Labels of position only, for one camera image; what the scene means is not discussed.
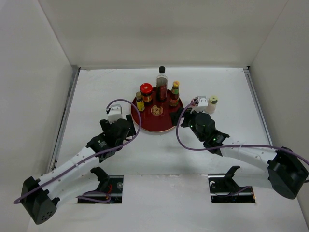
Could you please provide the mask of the yellow cap red sauce bottle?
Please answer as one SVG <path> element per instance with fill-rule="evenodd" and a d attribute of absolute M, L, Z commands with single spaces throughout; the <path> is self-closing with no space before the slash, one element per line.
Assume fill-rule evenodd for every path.
<path fill-rule="evenodd" d="M 179 85 L 180 83 L 178 81 L 174 81 L 169 97 L 169 105 L 171 107 L 176 107 L 178 105 L 179 101 Z"/>

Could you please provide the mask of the yellow label gold cap bottle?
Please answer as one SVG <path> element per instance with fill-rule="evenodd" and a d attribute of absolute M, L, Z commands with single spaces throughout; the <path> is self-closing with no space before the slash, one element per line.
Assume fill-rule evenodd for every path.
<path fill-rule="evenodd" d="M 143 96 L 141 92 L 136 92 L 136 106 L 139 112 L 143 112 L 145 109 Z"/>

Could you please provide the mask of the tall dark bottle red label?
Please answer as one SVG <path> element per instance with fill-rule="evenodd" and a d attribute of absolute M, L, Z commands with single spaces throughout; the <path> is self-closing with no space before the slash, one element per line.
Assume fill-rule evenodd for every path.
<path fill-rule="evenodd" d="M 156 78 L 156 98 L 158 101 L 165 101 L 167 98 L 168 78 L 165 75 L 166 68 L 159 67 L 159 75 Z"/>

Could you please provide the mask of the red lid chili sauce jar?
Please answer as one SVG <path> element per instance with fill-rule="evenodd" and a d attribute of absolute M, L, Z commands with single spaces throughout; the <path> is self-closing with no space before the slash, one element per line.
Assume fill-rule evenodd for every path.
<path fill-rule="evenodd" d="M 153 93 L 153 87 L 149 83 L 143 83 L 140 86 L 140 92 L 143 97 L 143 101 L 145 105 L 151 105 L 153 102 L 152 93 Z"/>

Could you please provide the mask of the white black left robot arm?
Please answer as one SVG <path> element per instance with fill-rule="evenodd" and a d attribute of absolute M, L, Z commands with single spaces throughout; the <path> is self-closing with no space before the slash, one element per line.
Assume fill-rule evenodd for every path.
<path fill-rule="evenodd" d="M 137 132 L 131 115 L 113 123 L 103 119 L 100 125 L 103 132 L 70 160 L 38 179 L 31 176 L 23 182 L 21 197 L 15 204 L 22 204 L 35 224 L 49 220 L 65 201 L 84 197 L 90 185 L 99 193 L 107 190 L 110 177 L 101 163 L 120 151 L 126 138 L 135 137 Z"/>

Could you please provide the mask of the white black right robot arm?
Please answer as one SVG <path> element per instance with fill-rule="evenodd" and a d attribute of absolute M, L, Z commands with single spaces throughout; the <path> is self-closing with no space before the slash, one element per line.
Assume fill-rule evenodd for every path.
<path fill-rule="evenodd" d="M 273 189 L 284 198 L 295 199 L 302 186 L 309 181 L 309 172 L 305 167 L 308 160 L 289 148 L 232 141 L 228 134 L 216 129 L 210 115 L 191 108 L 180 108 L 170 113 L 170 118 L 174 126 L 191 129 L 203 143 L 202 151 L 240 160 L 263 171 L 261 174 L 239 177 L 234 174 L 239 167 L 233 166 L 224 179 L 224 186 L 229 191 L 235 191 L 243 184 Z"/>

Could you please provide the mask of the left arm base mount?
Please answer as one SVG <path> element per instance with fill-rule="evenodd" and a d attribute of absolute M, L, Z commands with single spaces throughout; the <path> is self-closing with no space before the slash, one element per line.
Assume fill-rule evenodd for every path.
<path fill-rule="evenodd" d="M 102 168 L 90 171 L 97 177 L 98 186 L 77 197 L 78 204 L 120 204 L 122 203 L 124 176 L 108 175 Z"/>

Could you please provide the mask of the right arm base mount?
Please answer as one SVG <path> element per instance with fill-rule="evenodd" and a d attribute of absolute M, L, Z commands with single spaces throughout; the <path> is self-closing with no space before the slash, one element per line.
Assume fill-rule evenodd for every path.
<path fill-rule="evenodd" d="M 240 187 L 233 180 L 239 168 L 232 166 L 225 174 L 208 175 L 211 203 L 255 203 L 253 188 Z"/>

